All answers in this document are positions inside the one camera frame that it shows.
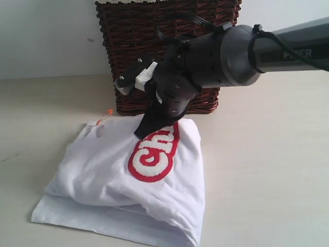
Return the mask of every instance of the white table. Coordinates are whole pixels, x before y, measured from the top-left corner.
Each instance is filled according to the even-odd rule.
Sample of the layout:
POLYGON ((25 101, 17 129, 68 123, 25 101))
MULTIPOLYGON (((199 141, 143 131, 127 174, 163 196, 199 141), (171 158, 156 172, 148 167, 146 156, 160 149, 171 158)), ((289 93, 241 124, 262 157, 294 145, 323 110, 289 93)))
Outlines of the white table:
MULTIPOLYGON (((141 246, 29 223, 66 145, 115 101, 110 76, 0 82, 0 246, 141 246)), ((202 246, 329 246, 329 74, 265 74, 188 116, 202 136, 202 246)))

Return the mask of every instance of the red and white logo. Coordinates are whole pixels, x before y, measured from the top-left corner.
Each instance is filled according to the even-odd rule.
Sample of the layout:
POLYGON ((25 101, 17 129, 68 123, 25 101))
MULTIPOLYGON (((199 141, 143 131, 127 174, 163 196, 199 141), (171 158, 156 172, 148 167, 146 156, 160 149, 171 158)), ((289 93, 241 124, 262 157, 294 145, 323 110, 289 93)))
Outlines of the red and white logo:
POLYGON ((163 179, 173 167, 178 141, 177 122, 140 140, 130 156, 129 172, 144 182, 157 182, 163 179))

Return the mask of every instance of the wicker basket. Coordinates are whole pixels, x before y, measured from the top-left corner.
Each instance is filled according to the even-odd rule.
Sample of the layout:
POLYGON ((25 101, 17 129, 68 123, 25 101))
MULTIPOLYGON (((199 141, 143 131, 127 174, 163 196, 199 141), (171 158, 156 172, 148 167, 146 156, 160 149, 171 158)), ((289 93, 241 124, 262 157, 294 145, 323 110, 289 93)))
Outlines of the wicker basket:
MULTIPOLYGON (((163 23, 166 13, 182 12, 200 16, 214 25, 231 21, 236 24, 241 0, 167 0, 155 3, 100 4, 96 2, 97 17, 111 65, 113 79, 118 78, 140 55, 162 57, 164 44, 157 37, 155 27, 168 36, 207 33, 198 25, 187 21, 163 23)), ((218 106, 219 89, 204 89, 188 106, 188 113, 210 113, 218 106)), ((117 112, 122 115, 143 113, 148 105, 144 92, 137 91, 134 99, 116 90, 117 112)))

